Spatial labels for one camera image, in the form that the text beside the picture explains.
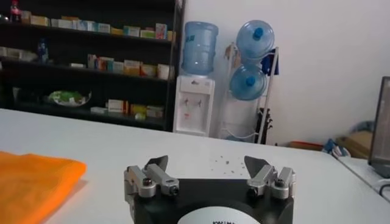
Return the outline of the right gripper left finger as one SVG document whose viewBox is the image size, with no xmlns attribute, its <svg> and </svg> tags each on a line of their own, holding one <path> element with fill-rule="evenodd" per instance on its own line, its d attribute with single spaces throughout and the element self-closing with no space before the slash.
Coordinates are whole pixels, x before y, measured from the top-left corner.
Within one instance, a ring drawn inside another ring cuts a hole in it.
<svg viewBox="0 0 390 224">
<path fill-rule="evenodd" d="M 141 169 L 128 166 L 124 171 L 124 198 L 130 203 L 135 196 L 152 198 L 158 187 L 163 195 L 175 197 L 180 192 L 179 180 L 166 173 L 168 155 L 150 159 Z"/>
</svg>

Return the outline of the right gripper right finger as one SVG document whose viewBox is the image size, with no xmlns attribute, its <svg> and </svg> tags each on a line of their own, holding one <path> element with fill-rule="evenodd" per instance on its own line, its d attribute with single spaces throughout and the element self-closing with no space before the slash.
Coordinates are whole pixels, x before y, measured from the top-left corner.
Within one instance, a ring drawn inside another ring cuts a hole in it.
<svg viewBox="0 0 390 224">
<path fill-rule="evenodd" d="M 296 173 L 290 167 L 278 171 L 264 159 L 244 157 L 244 163 L 250 175 L 247 180 L 247 194 L 250 198 L 262 197 L 266 191 L 278 200 L 294 198 L 296 194 Z"/>
</svg>

